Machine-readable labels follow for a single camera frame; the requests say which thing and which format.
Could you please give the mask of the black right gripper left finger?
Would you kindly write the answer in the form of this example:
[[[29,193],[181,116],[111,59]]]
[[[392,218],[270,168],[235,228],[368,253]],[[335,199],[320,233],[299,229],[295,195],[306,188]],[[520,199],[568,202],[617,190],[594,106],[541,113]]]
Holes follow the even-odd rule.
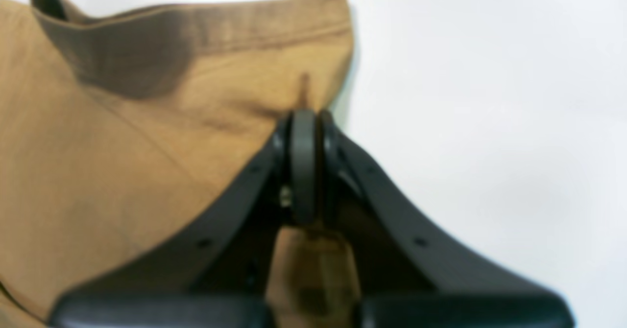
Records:
[[[180,232],[57,300],[52,328],[275,328],[265,299],[285,221],[292,114],[227,189]]]

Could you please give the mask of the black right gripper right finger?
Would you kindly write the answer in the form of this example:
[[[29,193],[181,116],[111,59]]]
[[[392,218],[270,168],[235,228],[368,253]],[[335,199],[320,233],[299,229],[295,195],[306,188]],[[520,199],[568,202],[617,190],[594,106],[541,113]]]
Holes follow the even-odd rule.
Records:
[[[291,116],[292,210],[352,246],[356,328],[572,328],[551,290],[461,244],[341,133],[329,112]]]

